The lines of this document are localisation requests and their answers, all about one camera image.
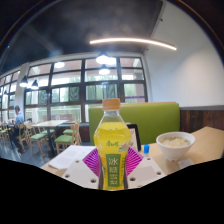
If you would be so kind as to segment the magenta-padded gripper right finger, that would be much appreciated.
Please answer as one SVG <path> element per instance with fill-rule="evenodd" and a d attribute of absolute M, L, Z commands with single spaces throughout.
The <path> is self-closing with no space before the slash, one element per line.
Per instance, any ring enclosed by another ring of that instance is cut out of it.
<path fill-rule="evenodd" d="M 151 157 L 144 157 L 132 148 L 129 148 L 126 157 L 125 175 L 128 189 L 140 188 L 165 177 Z"/>

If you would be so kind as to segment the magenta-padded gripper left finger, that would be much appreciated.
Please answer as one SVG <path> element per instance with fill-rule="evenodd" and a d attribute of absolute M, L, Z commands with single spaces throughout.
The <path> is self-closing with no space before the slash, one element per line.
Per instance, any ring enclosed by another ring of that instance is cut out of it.
<path fill-rule="evenodd" d="M 101 162 L 96 149 L 89 152 L 82 160 L 75 160 L 62 178 L 81 187 L 98 189 L 101 177 Z"/>

